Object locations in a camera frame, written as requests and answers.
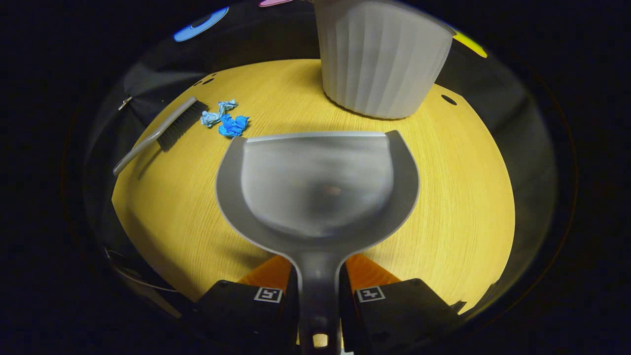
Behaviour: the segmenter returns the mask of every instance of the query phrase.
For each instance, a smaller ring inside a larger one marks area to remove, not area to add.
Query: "blue paper scrap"
[[[237,116],[234,120],[229,114],[221,116],[221,122],[223,123],[219,127],[219,134],[226,137],[240,136],[243,133],[245,127],[247,127],[247,120],[249,117]]]

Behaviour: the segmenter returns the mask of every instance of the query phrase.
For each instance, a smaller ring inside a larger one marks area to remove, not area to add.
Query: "brush bristles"
[[[160,148],[166,152],[171,149],[175,142],[193,125],[199,121],[202,111],[208,111],[208,105],[201,101],[196,101],[186,111],[184,111],[158,138]]]

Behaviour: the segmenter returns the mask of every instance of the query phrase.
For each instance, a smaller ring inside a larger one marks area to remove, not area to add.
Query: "crumpled paper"
[[[247,127],[247,120],[250,117],[237,116],[232,119],[229,114],[221,116],[221,122],[223,123],[219,127],[219,134],[226,137],[240,136],[243,133],[245,127]]]
[[[224,113],[234,109],[235,107],[239,106],[239,104],[237,103],[237,101],[235,99],[232,99],[230,101],[219,101],[219,102],[217,102],[217,104],[219,105],[219,113],[220,114],[224,114]]]
[[[214,126],[216,123],[218,123],[219,121],[221,121],[221,114],[218,114],[217,112],[203,111],[201,113],[200,121],[201,121],[201,124],[210,128]]]

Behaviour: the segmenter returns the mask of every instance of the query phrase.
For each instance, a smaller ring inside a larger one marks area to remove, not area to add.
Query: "round wooden table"
[[[460,95],[434,85],[414,115],[373,119],[324,95],[318,59],[257,63],[192,86],[139,141],[190,96],[215,112],[218,101],[236,99],[231,115],[251,117],[244,137],[398,130],[418,164],[419,200],[406,223],[364,255],[401,280],[421,278],[448,304],[466,301],[461,313],[504,270],[515,226],[509,175],[491,134]],[[123,170],[112,196],[138,251],[193,301],[217,280],[239,280],[272,257],[221,216],[215,174],[230,139],[217,128],[195,124],[168,152],[154,143]]]

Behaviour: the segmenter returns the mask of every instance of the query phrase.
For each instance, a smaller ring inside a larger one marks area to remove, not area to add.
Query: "white bin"
[[[378,118],[416,112],[455,32],[397,1],[315,0],[314,5],[326,95]]]

